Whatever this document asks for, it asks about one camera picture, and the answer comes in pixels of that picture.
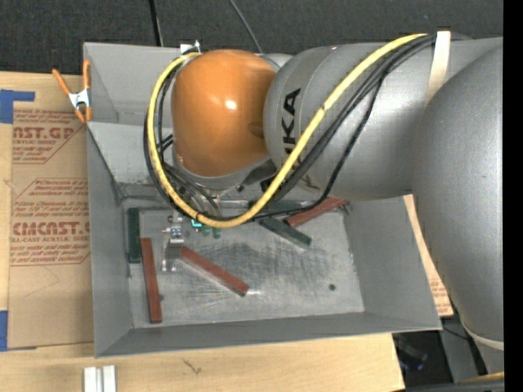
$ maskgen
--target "cardboard sheet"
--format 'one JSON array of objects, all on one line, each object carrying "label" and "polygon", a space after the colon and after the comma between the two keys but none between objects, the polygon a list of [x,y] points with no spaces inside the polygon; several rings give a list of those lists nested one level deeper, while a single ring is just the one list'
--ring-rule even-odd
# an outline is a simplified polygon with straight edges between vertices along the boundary
[{"label": "cardboard sheet", "polygon": [[0,88],[35,94],[11,130],[7,346],[92,341],[85,126],[50,74],[0,73]]}]

